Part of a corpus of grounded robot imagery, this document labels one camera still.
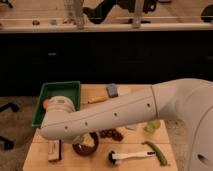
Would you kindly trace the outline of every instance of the brown object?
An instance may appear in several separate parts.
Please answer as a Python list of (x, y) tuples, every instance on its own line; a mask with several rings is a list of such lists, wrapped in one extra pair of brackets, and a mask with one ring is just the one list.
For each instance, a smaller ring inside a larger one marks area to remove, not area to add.
[(102, 130), (99, 132), (101, 138), (112, 138), (115, 141), (122, 141), (123, 135), (116, 129)]
[(63, 19), (63, 22), (62, 22), (63, 24), (70, 24), (70, 23), (72, 23), (72, 19), (69, 19), (69, 18), (67, 18), (67, 19)]
[(38, 20), (33, 20), (32, 24), (34, 26), (38, 26), (38, 25), (40, 25), (40, 22)]
[(93, 154), (97, 148), (98, 148), (98, 144), (99, 144), (99, 141), (98, 141), (98, 136), (96, 133), (90, 133), (91, 137), (94, 139), (94, 147), (89, 147), (89, 146), (86, 146), (86, 145), (81, 145), (81, 144), (73, 144), (72, 147), (73, 147), (73, 150), (81, 155), (81, 156), (88, 156), (88, 155), (91, 155)]

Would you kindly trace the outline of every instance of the green plastic tray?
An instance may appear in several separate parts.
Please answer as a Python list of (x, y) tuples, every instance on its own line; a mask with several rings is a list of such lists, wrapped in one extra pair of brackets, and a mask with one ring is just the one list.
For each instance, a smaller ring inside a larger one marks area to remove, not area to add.
[(71, 81), (43, 84), (32, 120), (32, 127), (41, 127), (46, 112), (43, 108), (43, 101), (53, 96), (66, 96), (70, 98), (74, 103), (75, 109), (80, 110), (81, 83), (79, 81)]

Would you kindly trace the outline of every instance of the chair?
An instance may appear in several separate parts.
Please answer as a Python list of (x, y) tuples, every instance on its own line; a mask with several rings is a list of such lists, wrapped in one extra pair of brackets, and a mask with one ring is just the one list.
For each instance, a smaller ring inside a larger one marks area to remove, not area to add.
[(0, 3), (8, 5), (9, 8), (13, 8), (13, 5), (9, 2), (9, 0), (0, 0)]
[[(13, 112), (17, 112), (19, 110), (19, 107), (16, 104), (7, 103), (6, 105), (0, 107), (0, 112), (4, 111), (7, 108), (11, 108)], [(13, 147), (14, 147), (13, 141), (10, 141), (7, 138), (2, 137), (2, 136), (0, 136), (0, 141), (2, 141), (4, 143), (4, 150), (13, 149)]]
[(213, 4), (205, 7), (201, 13), (201, 19), (205, 23), (213, 21)]

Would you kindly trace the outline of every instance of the food item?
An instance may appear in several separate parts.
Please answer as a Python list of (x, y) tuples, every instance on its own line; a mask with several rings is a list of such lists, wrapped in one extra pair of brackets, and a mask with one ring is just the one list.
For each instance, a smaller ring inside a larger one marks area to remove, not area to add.
[(147, 125), (144, 127), (144, 130), (153, 134), (158, 128), (160, 128), (160, 126), (160, 120), (152, 120), (147, 122)]
[(152, 150), (155, 151), (156, 156), (158, 157), (158, 160), (160, 162), (161, 166), (168, 166), (168, 162), (162, 151), (153, 143), (150, 141), (144, 141), (142, 144), (147, 144), (152, 148)]
[(88, 146), (88, 147), (94, 147), (95, 146), (94, 139), (91, 137), (90, 134), (85, 134), (83, 137), (84, 137), (84, 140), (80, 145), (85, 145), (85, 146)]
[(72, 145), (73, 150), (80, 156), (89, 156), (97, 150), (98, 145), (99, 145), (98, 135), (96, 133), (90, 133), (90, 136), (94, 140), (93, 147), (89, 147), (87, 145), (82, 145), (82, 144), (73, 144)]
[(89, 104), (92, 104), (92, 103), (97, 103), (97, 102), (104, 102), (108, 99), (107, 96), (98, 96), (98, 97), (93, 97), (91, 99), (88, 100), (88, 103)]
[(38, 25), (40, 25), (40, 22), (38, 20), (33, 20), (32, 25), (38, 26)]
[(121, 141), (124, 138), (116, 129), (102, 130), (99, 135), (101, 138), (112, 138), (115, 141)]
[(45, 99), (45, 100), (43, 101), (43, 108), (44, 108), (44, 109), (47, 109), (48, 103), (49, 103), (49, 99)]

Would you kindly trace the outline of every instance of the wooden table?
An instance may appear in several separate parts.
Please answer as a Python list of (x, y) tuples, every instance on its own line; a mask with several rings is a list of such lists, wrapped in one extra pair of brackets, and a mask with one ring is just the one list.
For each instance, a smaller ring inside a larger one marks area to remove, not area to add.
[[(146, 85), (128, 85), (132, 91), (144, 88)], [(106, 95), (105, 85), (82, 85), (81, 87), (81, 108), (87, 108), (90, 98)], [(124, 127), (117, 128), (123, 135), (122, 142), (113, 141), (109, 138), (99, 138), (100, 144), (97, 151), (87, 157), (76, 154), (70, 144), (62, 144), (62, 160), (56, 163), (48, 162), (48, 141), (43, 139), (36, 130), (29, 152), (27, 154), (24, 171), (177, 171), (176, 161), (169, 142), (164, 121), (161, 127), (152, 135), (143, 130), (146, 123), (140, 123), (136, 131)], [(146, 145), (141, 145), (144, 140), (150, 140), (165, 154), (170, 166), (162, 167), (157, 157), (131, 158), (122, 161), (119, 166), (112, 166), (107, 161), (108, 153), (111, 150), (117, 152), (137, 152), (150, 150)]]

